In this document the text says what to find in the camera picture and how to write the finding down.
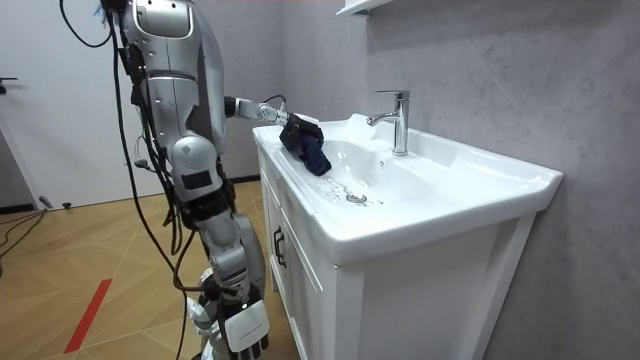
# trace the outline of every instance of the faucet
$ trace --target faucet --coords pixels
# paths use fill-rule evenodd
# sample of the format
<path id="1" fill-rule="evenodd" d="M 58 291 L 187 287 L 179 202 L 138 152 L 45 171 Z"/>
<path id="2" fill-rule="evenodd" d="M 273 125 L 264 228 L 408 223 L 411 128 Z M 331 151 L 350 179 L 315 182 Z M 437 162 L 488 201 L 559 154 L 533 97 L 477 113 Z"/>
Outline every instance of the faucet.
<path id="1" fill-rule="evenodd" d="M 409 152 L 407 150 L 407 141 L 409 139 L 409 90 L 384 90 L 376 91 L 377 93 L 393 93 L 394 95 L 394 111 L 388 114 L 380 114 L 369 116 L 367 124 L 376 126 L 382 120 L 392 120 L 395 124 L 395 136 L 393 139 L 393 155 L 405 156 Z"/>

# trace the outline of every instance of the sink countertop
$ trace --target sink countertop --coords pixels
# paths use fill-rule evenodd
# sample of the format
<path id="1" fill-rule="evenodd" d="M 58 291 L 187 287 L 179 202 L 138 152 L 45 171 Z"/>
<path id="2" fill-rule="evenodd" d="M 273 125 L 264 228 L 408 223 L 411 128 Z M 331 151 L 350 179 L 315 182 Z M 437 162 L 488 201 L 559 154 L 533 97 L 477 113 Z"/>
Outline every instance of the sink countertop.
<path id="1" fill-rule="evenodd" d="M 333 165 L 322 177 L 284 149 L 282 127 L 253 132 L 340 266 L 544 210 L 562 180 L 558 171 L 412 129 L 409 155 L 395 157 L 393 125 L 370 127 L 360 114 L 320 126 Z M 348 202 L 350 193 L 367 201 Z"/>

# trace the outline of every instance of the concrete wall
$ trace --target concrete wall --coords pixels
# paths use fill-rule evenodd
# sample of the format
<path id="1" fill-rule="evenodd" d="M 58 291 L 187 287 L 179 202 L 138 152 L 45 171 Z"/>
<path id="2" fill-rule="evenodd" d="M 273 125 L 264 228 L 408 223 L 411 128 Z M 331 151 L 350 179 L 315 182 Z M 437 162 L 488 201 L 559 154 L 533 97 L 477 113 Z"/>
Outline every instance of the concrete wall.
<path id="1" fill-rule="evenodd" d="M 486 359 L 640 356 L 640 3 L 397 0 L 368 20 L 287 2 L 285 89 L 322 119 L 412 128 L 565 173 L 538 216 Z"/>
<path id="2" fill-rule="evenodd" d="M 225 94 L 262 101 L 282 93 L 282 12 L 278 1 L 197 0 L 216 35 L 225 67 Z M 255 122 L 229 119 L 227 176 L 257 175 Z"/>

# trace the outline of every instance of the faucet handle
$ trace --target faucet handle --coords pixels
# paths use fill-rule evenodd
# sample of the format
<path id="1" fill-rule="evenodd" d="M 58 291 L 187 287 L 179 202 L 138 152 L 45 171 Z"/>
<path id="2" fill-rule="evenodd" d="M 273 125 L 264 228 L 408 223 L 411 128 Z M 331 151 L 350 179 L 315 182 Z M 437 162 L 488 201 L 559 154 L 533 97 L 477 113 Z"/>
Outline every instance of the faucet handle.
<path id="1" fill-rule="evenodd" d="M 376 93 L 393 93 L 393 98 L 395 101 L 405 101 L 409 100 L 411 96 L 411 91 L 409 90 L 377 90 Z"/>

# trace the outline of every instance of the wooden floor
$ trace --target wooden floor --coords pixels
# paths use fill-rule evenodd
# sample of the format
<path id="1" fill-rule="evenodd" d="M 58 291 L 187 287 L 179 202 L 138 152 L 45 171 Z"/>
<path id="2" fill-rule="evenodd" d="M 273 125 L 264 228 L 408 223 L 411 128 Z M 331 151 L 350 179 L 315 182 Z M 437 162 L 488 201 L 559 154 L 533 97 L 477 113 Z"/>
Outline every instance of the wooden floor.
<path id="1" fill-rule="evenodd" d="M 238 211 L 249 215 L 266 252 L 260 183 L 239 184 L 236 191 Z M 161 226 L 166 214 L 164 197 L 141 201 L 154 232 L 168 249 L 170 232 Z M 15 217 L 0 216 L 0 222 Z M 0 225 L 0 233 L 4 234 L 11 225 Z M 15 231 L 11 238 L 16 239 L 26 228 Z M 132 201 L 47 213 L 31 234 L 2 259 L 2 266 L 0 359 L 175 358 L 182 295 L 173 288 L 171 273 L 140 225 Z M 185 257 L 181 278 L 196 285 L 208 266 L 202 246 L 194 241 Z M 267 278 L 265 302 L 271 332 L 264 359 L 298 359 L 282 302 L 278 293 L 271 290 L 271 277 Z M 113 281 L 80 350 L 63 354 L 105 279 Z M 199 341 L 188 322 L 183 359 L 191 359 L 199 351 Z"/>

